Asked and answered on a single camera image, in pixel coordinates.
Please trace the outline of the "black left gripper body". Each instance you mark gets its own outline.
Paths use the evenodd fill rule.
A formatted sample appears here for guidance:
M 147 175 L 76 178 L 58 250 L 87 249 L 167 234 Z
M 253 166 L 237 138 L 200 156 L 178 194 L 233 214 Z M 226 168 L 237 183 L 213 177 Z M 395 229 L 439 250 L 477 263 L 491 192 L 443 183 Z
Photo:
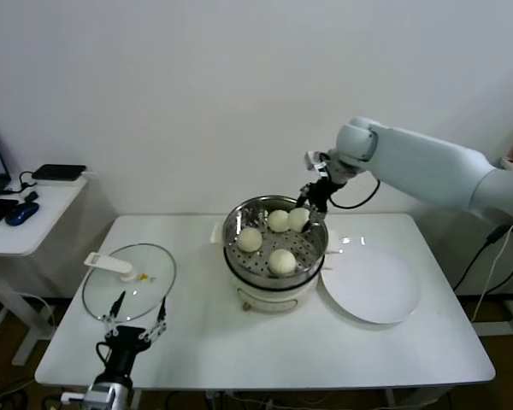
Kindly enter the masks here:
M 144 328 L 120 325 L 118 331 L 118 337 L 105 337 L 96 344 L 97 356 L 104 364 L 104 371 L 94 380 L 96 384 L 131 384 L 137 355 L 151 346 L 149 341 L 139 340 Z

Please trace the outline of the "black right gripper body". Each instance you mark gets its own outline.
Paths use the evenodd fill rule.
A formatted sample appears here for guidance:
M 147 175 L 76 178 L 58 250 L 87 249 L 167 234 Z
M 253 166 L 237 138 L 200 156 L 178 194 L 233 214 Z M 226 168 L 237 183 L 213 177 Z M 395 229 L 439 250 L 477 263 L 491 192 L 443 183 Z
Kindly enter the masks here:
M 327 213 L 327 202 L 332 194 L 345 187 L 345 184 L 336 184 L 329 177 L 323 177 L 316 182 L 308 183 L 306 193 L 311 207 L 321 214 Z

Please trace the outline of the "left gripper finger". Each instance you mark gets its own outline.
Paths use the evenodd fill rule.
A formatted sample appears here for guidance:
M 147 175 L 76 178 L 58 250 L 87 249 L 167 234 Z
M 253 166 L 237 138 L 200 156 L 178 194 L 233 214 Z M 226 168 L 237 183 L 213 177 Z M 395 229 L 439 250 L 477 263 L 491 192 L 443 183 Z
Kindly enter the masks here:
M 162 298 L 160 307 L 158 309 L 158 314 L 156 316 L 155 324 L 150 328 L 145 330 L 140 336 L 139 340 L 143 341 L 155 341 L 165 330 L 167 329 L 166 323 L 166 297 Z
M 125 298 L 125 292 L 122 291 L 119 297 L 113 302 L 109 312 L 102 317 L 106 337 L 118 337 L 119 331 L 116 324 L 117 315 Z

